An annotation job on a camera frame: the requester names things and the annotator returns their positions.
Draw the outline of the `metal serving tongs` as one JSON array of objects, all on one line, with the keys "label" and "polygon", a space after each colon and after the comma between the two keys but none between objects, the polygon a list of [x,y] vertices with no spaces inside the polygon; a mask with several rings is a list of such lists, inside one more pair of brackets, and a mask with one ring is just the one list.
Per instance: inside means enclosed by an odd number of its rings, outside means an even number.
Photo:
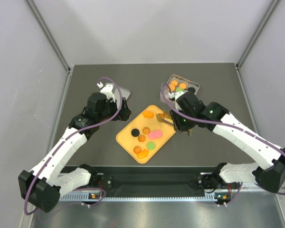
[{"label": "metal serving tongs", "polygon": [[[164,124],[167,124],[167,125],[173,127],[174,130],[176,131],[176,127],[174,126],[174,123],[173,123],[173,120],[172,120],[170,114],[168,112],[166,112],[166,111],[162,111],[160,113],[165,115],[165,120],[163,120],[163,121],[158,121],[157,120],[157,121],[160,122],[160,123],[164,123]],[[193,136],[193,131],[192,130],[184,131],[182,133],[188,135],[189,137]]]}]

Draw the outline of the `round tan dotted biscuit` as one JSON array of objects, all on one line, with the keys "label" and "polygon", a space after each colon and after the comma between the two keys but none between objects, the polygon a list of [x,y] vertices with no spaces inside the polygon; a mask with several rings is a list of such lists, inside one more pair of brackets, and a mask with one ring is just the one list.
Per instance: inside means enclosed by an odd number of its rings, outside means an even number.
[{"label": "round tan dotted biscuit", "polygon": [[175,80],[172,80],[172,81],[170,82],[170,84],[175,85],[175,87],[177,87],[177,86],[179,85],[179,83],[178,83],[177,81],[175,81]]}]

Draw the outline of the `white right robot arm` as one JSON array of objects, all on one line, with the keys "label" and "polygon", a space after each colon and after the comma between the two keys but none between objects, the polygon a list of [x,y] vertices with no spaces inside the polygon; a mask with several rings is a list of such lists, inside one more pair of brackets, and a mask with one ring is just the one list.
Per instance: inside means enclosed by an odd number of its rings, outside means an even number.
[{"label": "white right robot arm", "polygon": [[187,132],[193,127],[206,128],[238,147],[254,162],[220,163],[210,179],[218,188],[228,183],[253,183],[271,193],[278,193],[285,181],[285,147],[272,144],[246,126],[217,102],[204,105],[193,92],[170,92],[174,101],[170,116],[174,129]]}]

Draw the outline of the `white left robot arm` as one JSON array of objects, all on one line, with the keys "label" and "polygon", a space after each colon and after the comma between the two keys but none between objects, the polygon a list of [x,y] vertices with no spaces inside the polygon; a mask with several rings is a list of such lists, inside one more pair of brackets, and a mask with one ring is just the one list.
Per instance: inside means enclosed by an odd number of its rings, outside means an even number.
[{"label": "white left robot arm", "polygon": [[87,106],[71,120],[45,158],[30,171],[22,171],[18,176],[24,206],[32,204],[36,209],[50,212],[64,195],[83,186],[94,188],[98,184],[98,176],[91,166],[82,164],[65,174],[61,171],[101,125],[109,121],[127,121],[130,115],[126,98],[121,97],[118,104],[103,93],[92,93]]}]

